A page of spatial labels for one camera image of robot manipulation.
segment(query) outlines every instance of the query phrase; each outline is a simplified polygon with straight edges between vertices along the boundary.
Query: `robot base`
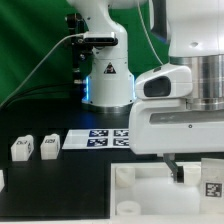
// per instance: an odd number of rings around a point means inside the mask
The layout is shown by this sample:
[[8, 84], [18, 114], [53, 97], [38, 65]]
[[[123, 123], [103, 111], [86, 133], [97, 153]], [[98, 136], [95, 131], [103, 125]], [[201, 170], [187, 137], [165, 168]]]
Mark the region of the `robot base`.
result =
[[82, 108], [84, 110], [96, 112], [96, 113], [103, 113], [103, 114], [126, 114], [129, 113], [131, 110], [133, 103], [120, 106], [120, 107], [100, 107], [89, 104], [86, 100], [82, 100]]

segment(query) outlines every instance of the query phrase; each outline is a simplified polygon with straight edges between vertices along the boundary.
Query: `white block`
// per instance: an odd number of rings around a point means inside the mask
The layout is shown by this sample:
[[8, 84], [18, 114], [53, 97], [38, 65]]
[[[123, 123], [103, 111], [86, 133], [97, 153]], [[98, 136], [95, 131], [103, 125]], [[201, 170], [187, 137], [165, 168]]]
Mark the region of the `white block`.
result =
[[4, 186], [5, 186], [5, 183], [4, 183], [4, 178], [3, 178], [3, 172], [2, 172], [2, 170], [0, 170], [0, 192], [2, 191]]
[[34, 149], [33, 136], [19, 137], [11, 147], [12, 161], [27, 161]]
[[60, 137], [57, 134], [45, 136], [41, 146], [41, 159], [57, 159], [60, 150]]

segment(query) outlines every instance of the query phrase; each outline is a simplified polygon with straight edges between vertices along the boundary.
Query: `black cable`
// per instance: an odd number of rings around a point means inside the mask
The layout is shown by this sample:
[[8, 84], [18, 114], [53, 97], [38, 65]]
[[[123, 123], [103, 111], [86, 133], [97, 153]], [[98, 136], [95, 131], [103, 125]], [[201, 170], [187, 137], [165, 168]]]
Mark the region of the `black cable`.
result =
[[35, 86], [35, 87], [32, 87], [32, 88], [29, 88], [27, 90], [24, 90], [23, 92], [20, 92], [20, 93], [14, 95], [10, 100], [8, 100], [8, 102], [6, 102], [4, 104], [4, 106], [1, 108], [1, 110], [4, 110], [11, 103], [13, 103], [15, 100], [18, 100], [18, 99], [23, 98], [23, 97], [28, 97], [28, 96], [32, 96], [32, 95], [38, 95], [38, 94], [69, 92], [70, 90], [67, 90], [67, 91], [39, 92], [39, 93], [30, 93], [30, 92], [41, 90], [41, 89], [54, 88], [54, 87], [59, 87], [59, 86], [69, 86], [69, 85], [73, 86], [74, 84], [72, 84], [72, 83], [50, 84], [50, 85], [40, 85], [40, 86]]

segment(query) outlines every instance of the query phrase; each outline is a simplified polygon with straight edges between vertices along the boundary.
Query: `cable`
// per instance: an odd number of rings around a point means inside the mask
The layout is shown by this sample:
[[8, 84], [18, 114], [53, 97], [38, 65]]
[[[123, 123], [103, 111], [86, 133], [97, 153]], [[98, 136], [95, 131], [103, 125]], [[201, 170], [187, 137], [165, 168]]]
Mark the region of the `cable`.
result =
[[21, 95], [21, 96], [17, 96], [15, 98], [13, 98], [13, 100], [7, 101], [7, 103], [4, 105], [4, 108], [8, 107], [13, 101], [15, 100], [19, 100], [20, 98], [23, 97], [29, 97], [29, 96], [34, 96], [34, 95], [41, 95], [41, 94], [52, 94], [52, 93], [67, 93], [70, 90], [58, 90], [58, 91], [48, 91], [48, 92], [37, 92], [37, 93], [30, 93], [30, 94], [25, 94], [25, 95]]
[[11, 104], [13, 101], [22, 98], [22, 97], [26, 97], [26, 96], [31, 96], [32, 94], [35, 93], [31, 93], [33, 91], [37, 91], [37, 90], [41, 90], [41, 89], [47, 89], [47, 88], [54, 88], [54, 87], [59, 87], [59, 86], [73, 86], [72, 83], [62, 83], [62, 84], [51, 84], [51, 85], [41, 85], [41, 86], [36, 86], [27, 90], [24, 90], [23, 92], [20, 92], [18, 94], [13, 95], [3, 106], [1, 109], [5, 109], [9, 104]]
[[55, 51], [55, 49], [65, 40], [72, 38], [72, 37], [78, 37], [82, 36], [83, 34], [74, 34], [69, 35], [61, 39], [49, 52], [48, 54], [39, 62], [39, 64], [30, 72], [30, 74], [25, 78], [25, 80], [0, 104], [0, 111], [4, 107], [4, 104], [7, 103], [8, 100], [11, 99], [28, 81], [29, 79], [34, 75], [34, 73], [38, 70], [38, 68], [48, 59], [48, 57]]
[[141, 12], [141, 9], [140, 9], [140, 5], [139, 5], [139, 0], [136, 0], [137, 4], [138, 4], [138, 14], [139, 14], [139, 18], [141, 20], [141, 24], [142, 24], [142, 28], [144, 30], [144, 33], [145, 33], [145, 36], [146, 36], [146, 39], [148, 40], [148, 43], [149, 43], [149, 46], [152, 50], [152, 53], [154, 54], [154, 56], [156, 57], [156, 59], [158, 60], [158, 62], [160, 63], [160, 65], [163, 65], [163, 62], [160, 60], [158, 54], [156, 53], [156, 50], [155, 48], [153, 47], [153, 44], [152, 44], [152, 41], [147, 33], [147, 29], [145, 27], [145, 24], [144, 24], [144, 20], [143, 20], [143, 17], [142, 17], [142, 12]]

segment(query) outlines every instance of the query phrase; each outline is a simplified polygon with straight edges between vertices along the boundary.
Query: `white cylinder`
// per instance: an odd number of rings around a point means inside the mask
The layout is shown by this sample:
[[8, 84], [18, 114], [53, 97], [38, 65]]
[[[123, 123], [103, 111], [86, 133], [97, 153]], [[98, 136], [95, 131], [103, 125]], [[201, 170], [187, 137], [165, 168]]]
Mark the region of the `white cylinder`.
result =
[[119, 187], [131, 187], [135, 183], [135, 168], [131, 166], [116, 169], [116, 184]]
[[195, 164], [184, 165], [184, 184], [197, 186], [201, 181], [201, 167]]
[[123, 201], [117, 205], [117, 215], [141, 215], [141, 206], [134, 201]]

